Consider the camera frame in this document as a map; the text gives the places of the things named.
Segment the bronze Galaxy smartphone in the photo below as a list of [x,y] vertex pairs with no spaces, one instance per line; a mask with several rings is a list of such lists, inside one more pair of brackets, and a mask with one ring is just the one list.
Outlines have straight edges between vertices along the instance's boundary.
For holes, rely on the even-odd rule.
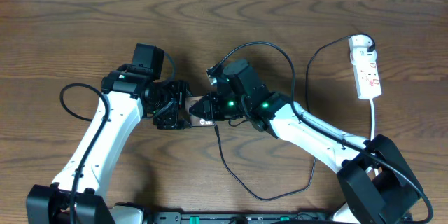
[[192,127],[213,127],[214,121],[207,118],[207,112],[204,110],[203,96],[187,97],[185,100],[185,111],[188,122]]

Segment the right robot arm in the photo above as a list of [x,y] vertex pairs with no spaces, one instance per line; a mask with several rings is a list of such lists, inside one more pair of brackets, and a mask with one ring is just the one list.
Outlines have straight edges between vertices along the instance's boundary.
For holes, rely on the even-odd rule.
[[330,217],[334,222],[405,223],[405,215],[419,200],[430,204],[392,140],[381,134],[369,140],[343,132],[284,94],[212,92],[189,112],[210,121],[245,117],[256,130],[295,144],[322,161],[336,173],[345,198]]

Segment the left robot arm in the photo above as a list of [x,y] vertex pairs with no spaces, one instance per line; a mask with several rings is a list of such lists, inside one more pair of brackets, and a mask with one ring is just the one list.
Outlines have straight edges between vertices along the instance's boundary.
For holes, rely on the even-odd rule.
[[34,185],[26,198],[29,223],[149,223],[133,203],[106,205],[111,176],[134,128],[151,119],[160,130],[180,130],[189,84],[151,73],[112,71],[97,91],[99,104],[70,161],[49,186]]

